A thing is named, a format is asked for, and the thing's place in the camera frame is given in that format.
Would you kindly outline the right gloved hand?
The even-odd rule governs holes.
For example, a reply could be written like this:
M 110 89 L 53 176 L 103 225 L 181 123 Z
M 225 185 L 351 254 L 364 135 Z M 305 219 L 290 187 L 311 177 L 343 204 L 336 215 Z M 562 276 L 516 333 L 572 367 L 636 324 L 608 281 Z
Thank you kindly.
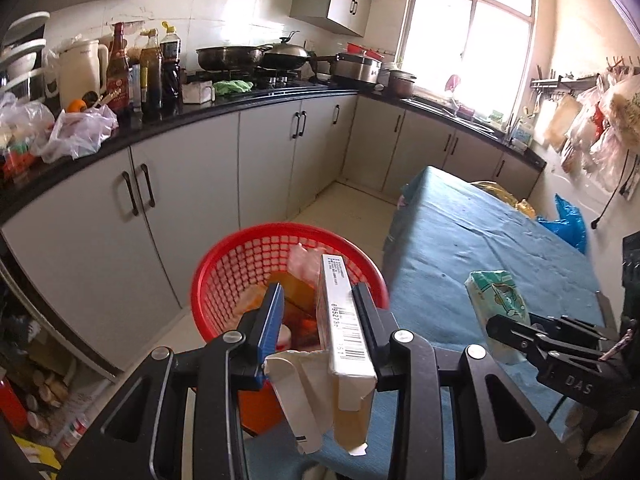
M 587 438 L 584 430 L 587 409 L 582 404 L 574 403 L 565 417 L 561 442 L 575 462 L 582 454 L 589 454 L 582 471 L 585 476 L 595 474 L 613 457 L 638 415 L 637 411 L 631 410 L 613 425 Z

